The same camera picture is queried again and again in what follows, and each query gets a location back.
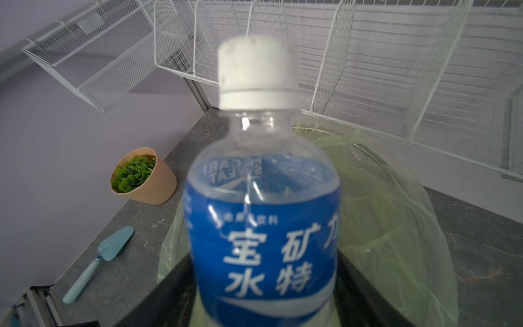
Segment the blue label Pocari bottle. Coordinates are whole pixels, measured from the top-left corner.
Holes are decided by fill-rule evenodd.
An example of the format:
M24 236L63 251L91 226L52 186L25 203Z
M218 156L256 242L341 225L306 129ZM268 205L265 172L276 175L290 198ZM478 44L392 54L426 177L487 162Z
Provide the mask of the blue label Pocari bottle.
M292 129L296 48L268 35L228 40L218 79L229 131L197 156L184 194L206 322L332 326L340 178Z

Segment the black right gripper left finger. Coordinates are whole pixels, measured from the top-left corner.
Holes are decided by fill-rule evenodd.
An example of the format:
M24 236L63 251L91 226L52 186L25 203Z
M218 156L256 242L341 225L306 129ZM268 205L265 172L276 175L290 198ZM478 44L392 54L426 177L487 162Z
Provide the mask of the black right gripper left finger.
M116 326L189 326L195 298L196 278L187 254Z

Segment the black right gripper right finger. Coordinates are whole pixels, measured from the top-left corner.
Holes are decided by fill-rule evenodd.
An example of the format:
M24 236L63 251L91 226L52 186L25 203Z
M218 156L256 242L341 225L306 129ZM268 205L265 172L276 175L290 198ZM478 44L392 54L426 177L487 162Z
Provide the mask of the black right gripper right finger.
M341 252L338 252L335 304L341 326L413 327Z

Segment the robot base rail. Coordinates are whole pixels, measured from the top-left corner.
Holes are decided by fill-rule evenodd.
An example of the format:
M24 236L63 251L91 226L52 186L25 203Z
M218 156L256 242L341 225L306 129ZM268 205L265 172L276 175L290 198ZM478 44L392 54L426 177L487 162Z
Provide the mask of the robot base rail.
M54 298L53 286L31 287L1 319L1 326L66 326Z

